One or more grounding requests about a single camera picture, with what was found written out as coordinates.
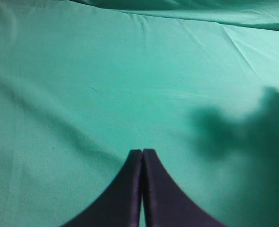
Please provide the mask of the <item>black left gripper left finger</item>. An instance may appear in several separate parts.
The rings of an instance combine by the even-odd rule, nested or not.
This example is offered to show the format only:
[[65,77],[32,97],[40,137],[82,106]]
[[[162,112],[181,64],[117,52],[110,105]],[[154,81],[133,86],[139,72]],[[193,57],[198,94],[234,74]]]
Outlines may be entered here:
[[142,151],[131,150],[106,190],[64,227],[138,227],[141,211]]

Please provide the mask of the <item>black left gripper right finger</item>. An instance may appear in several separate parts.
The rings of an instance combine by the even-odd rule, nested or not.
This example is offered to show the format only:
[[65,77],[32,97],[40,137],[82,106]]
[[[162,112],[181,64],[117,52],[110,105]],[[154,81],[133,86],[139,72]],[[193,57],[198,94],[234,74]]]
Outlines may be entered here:
[[142,182],[147,227],[220,227],[174,182],[154,149],[143,150]]

